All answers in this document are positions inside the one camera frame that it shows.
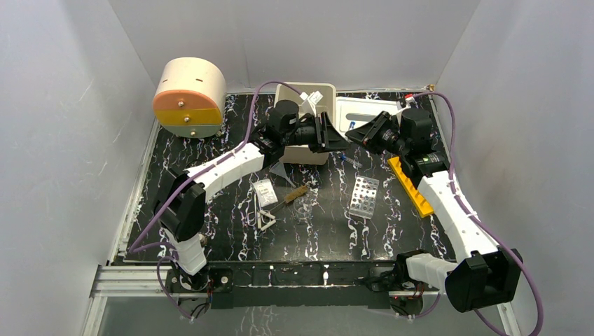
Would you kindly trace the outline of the blue capped test tube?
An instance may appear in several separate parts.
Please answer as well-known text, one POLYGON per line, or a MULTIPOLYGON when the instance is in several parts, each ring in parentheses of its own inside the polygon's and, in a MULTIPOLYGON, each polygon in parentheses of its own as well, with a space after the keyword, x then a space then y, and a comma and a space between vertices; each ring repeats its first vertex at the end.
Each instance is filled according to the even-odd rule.
POLYGON ((343 162, 348 163, 349 165, 351 165, 355 169, 361 169, 363 167, 362 163, 360 163, 360 162, 358 162, 358 161, 356 161, 356 160, 354 160, 354 159, 352 159, 350 157, 347 157, 346 155, 341 154, 341 155, 339 155, 339 158, 343 162))

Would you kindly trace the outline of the clear acrylic tube rack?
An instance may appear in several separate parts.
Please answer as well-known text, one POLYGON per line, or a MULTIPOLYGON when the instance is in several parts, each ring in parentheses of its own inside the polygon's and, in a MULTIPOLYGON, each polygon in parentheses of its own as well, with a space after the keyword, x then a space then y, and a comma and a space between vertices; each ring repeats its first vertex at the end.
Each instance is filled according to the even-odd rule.
POLYGON ((372 219, 379 180, 367 176, 356 176, 349 204, 349 215, 372 219))

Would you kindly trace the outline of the yellow test tube rack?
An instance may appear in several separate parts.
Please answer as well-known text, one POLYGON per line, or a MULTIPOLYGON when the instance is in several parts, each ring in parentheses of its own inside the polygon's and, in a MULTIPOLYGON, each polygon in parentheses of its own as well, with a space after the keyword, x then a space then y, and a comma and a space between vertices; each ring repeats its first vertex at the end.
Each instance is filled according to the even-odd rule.
POLYGON ((399 157, 392 157, 387 160, 387 163, 420 216, 425 218, 434 214, 434 209, 430 203, 420 194, 413 185, 412 180, 404 174, 399 157))

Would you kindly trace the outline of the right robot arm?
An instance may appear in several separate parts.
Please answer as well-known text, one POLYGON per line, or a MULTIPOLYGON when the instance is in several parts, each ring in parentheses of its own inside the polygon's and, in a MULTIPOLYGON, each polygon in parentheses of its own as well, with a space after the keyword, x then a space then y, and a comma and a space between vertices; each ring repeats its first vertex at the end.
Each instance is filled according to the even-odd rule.
POLYGON ((446 294, 459 312, 510 302, 520 278, 517 251, 505 251, 460 206, 462 192, 449 175, 446 155, 433 148, 432 127, 430 112, 407 108, 400 116, 383 111, 345 133, 370 153, 394 155, 401 185, 412 200, 431 206, 454 248, 455 262, 425 251, 398 254, 395 282, 404 290, 428 284, 446 294))

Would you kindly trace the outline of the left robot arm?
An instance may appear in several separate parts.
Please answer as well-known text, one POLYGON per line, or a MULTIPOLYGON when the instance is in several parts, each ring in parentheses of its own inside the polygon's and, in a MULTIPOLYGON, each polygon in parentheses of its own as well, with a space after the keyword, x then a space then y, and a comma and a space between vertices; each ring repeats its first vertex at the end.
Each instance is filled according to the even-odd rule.
POLYGON ((199 232, 208 201, 219 191, 279 161, 287 146, 306 146, 313 153, 348 149, 348 141, 332 125, 326 112, 300 115, 297 103, 277 102, 268 119, 259 123, 236 148, 199 166, 173 173, 163 186, 154 218, 164 228, 182 269, 182 282, 192 291, 209 283, 199 232))

